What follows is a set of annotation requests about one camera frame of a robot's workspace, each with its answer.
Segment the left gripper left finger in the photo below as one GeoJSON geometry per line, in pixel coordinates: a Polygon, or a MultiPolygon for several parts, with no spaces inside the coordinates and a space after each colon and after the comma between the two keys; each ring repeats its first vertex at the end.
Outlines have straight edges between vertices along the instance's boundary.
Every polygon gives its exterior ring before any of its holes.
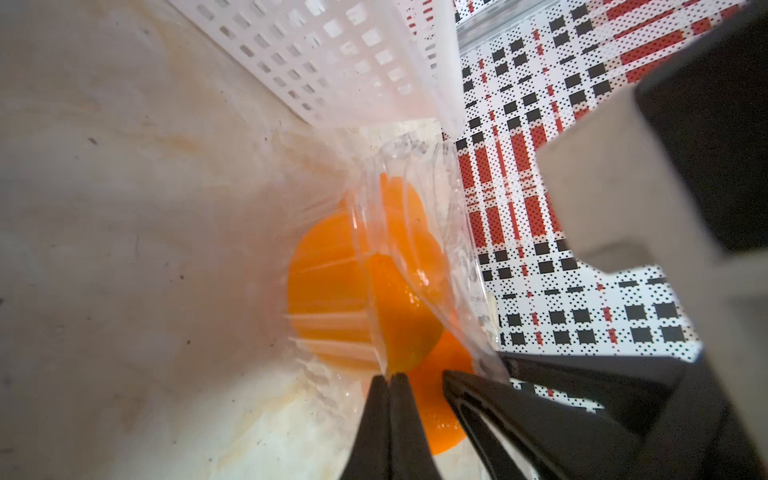
{"type": "Polygon", "coordinates": [[[391,466],[390,391],[385,377],[375,376],[341,480],[389,480],[391,466]]]}

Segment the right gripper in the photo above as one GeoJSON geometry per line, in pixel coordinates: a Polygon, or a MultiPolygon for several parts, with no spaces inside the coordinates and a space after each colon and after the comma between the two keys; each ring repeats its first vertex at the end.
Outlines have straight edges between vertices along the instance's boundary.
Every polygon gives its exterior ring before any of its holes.
{"type": "Polygon", "coordinates": [[[593,400],[631,432],[651,429],[639,449],[636,435],[596,414],[446,370],[444,396],[493,479],[525,477],[502,439],[544,479],[767,477],[703,354],[688,367],[674,357],[499,356],[515,379],[593,400]]]}

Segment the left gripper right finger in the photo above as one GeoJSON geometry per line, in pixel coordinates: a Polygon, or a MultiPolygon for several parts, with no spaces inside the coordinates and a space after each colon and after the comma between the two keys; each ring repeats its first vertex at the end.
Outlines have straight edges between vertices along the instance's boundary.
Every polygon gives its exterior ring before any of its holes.
{"type": "Polygon", "coordinates": [[[395,374],[389,387],[391,478],[440,480],[408,376],[395,374]]]}

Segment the orange one container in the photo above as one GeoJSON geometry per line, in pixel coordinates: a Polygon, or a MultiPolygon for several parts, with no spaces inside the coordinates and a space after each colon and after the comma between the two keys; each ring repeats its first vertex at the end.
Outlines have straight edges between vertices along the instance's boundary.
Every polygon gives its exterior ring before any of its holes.
{"type": "Polygon", "coordinates": [[[434,312],[453,300],[449,266],[424,203],[400,176],[381,174],[366,222],[349,193],[300,240],[286,284],[286,317],[298,345],[355,373],[416,368],[445,326],[434,312]]]}

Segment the clear clamshell container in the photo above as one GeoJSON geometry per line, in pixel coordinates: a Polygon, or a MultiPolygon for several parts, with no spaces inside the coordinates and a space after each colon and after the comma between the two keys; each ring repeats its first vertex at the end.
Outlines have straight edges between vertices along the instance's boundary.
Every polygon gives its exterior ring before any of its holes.
{"type": "Polygon", "coordinates": [[[281,314],[325,406],[357,409],[372,377],[416,369],[444,334],[472,373],[504,377],[451,143],[387,141],[338,188],[294,202],[280,240],[281,314]]]}

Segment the white plastic basket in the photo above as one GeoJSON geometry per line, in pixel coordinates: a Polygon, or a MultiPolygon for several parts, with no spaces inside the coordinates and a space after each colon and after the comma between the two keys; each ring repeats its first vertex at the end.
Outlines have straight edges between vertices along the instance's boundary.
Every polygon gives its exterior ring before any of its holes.
{"type": "Polygon", "coordinates": [[[466,112],[451,1],[175,1],[173,7],[315,127],[466,112]]]}

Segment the orange three container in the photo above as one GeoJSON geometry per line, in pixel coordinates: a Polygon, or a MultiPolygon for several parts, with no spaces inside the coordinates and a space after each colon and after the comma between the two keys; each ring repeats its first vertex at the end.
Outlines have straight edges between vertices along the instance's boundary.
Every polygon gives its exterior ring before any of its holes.
{"type": "Polygon", "coordinates": [[[443,393],[444,370],[472,373],[472,358],[464,346],[445,330],[421,363],[408,373],[415,404],[432,455],[442,454],[466,438],[443,393]]]}

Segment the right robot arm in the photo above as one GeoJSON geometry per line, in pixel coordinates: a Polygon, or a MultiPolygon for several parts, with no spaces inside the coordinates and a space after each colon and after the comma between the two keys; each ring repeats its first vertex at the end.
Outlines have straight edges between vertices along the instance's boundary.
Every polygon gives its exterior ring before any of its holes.
{"type": "Polygon", "coordinates": [[[767,475],[767,5],[463,1],[494,479],[767,475]]]}

